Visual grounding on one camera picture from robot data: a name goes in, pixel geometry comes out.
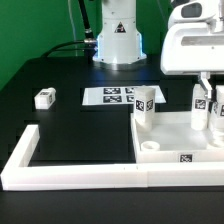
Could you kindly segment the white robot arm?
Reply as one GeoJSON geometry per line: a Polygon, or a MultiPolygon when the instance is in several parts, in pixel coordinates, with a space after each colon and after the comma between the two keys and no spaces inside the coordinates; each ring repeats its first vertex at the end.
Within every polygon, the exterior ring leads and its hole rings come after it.
{"type": "MultiPolygon", "coordinates": [[[[160,68],[166,75],[196,75],[207,98],[208,79],[224,75],[224,0],[170,0],[160,68]]],[[[136,28],[136,0],[102,0],[102,31],[97,37],[96,65],[126,69],[146,59],[136,28]]]]}

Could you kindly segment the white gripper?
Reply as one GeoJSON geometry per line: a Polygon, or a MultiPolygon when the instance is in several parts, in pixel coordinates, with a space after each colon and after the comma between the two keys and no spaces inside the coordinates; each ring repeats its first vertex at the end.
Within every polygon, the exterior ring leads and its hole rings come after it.
{"type": "Polygon", "coordinates": [[[212,98],[210,73],[224,73],[224,1],[172,1],[161,53],[164,74],[196,74],[212,98]]]}

